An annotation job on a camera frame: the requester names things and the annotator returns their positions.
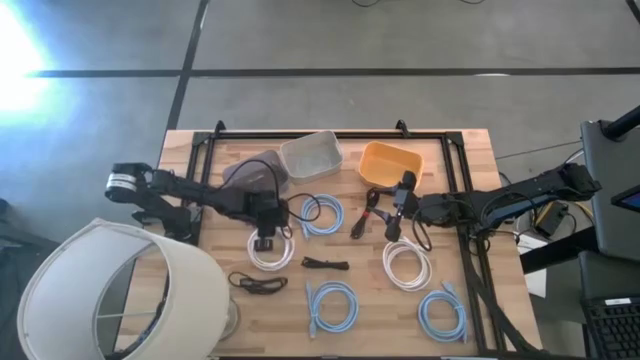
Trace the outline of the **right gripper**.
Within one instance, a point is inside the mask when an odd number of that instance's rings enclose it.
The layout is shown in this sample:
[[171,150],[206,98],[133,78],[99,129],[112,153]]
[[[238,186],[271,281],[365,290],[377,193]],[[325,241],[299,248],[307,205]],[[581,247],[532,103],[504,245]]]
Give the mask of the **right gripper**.
[[401,220],[412,218],[419,209],[419,198],[415,195],[396,196],[393,201],[397,216],[389,216],[385,221],[386,230],[384,233],[388,241],[398,241],[401,235]]

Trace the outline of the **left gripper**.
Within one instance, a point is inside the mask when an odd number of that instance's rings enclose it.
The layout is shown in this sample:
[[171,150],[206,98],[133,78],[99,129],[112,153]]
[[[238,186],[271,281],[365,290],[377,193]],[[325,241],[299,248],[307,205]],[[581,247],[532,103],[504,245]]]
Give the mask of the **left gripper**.
[[[286,227],[289,225],[289,206],[287,202],[260,203],[252,208],[255,218],[254,250],[271,251],[273,249],[274,227]],[[266,227],[264,235],[259,228]]]

